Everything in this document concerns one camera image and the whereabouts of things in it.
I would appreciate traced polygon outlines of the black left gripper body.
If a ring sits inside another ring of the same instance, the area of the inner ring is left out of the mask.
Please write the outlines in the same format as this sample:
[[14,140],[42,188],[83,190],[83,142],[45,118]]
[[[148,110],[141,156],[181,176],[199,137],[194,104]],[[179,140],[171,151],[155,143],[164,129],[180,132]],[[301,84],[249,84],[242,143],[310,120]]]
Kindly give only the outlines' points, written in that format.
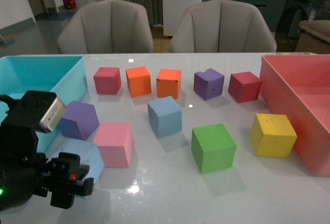
[[1,125],[1,210],[25,204],[33,195],[51,193],[51,206],[69,209],[76,196],[92,194],[94,179],[80,156],[61,152],[48,160],[37,152],[38,137],[29,127]]

